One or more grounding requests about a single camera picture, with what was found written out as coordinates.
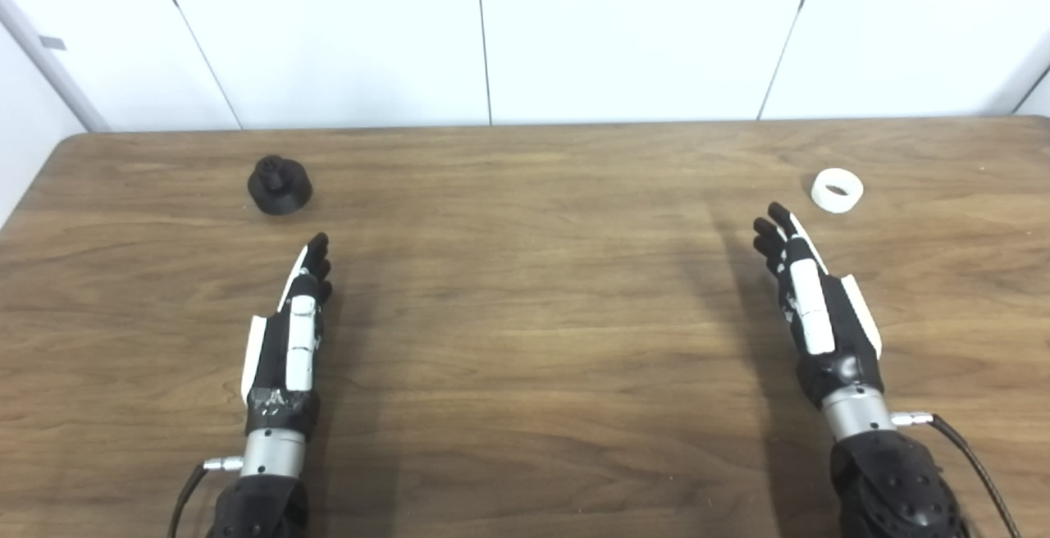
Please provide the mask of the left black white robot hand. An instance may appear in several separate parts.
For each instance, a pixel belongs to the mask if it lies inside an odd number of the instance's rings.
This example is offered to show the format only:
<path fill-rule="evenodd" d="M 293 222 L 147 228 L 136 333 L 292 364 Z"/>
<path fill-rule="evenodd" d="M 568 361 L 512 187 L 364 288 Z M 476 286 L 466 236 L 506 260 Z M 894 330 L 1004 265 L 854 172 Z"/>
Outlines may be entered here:
<path fill-rule="evenodd" d="M 311 440 L 320 415 L 316 353 L 326 335 L 329 235 L 311 237 L 286 277 L 276 310 L 252 317 L 242 372 L 246 433 L 285 430 Z"/>

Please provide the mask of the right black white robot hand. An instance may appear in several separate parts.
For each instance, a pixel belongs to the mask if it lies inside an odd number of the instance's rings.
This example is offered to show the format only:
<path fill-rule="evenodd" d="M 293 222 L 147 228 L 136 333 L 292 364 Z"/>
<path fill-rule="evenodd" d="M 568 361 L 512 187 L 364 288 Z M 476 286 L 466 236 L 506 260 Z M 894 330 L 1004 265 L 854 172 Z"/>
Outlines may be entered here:
<path fill-rule="evenodd" d="M 883 393 L 882 340 L 855 277 L 830 273 L 801 221 L 778 202 L 754 220 L 753 229 L 753 246 L 776 280 L 804 396 L 820 407 L 848 387 Z"/>

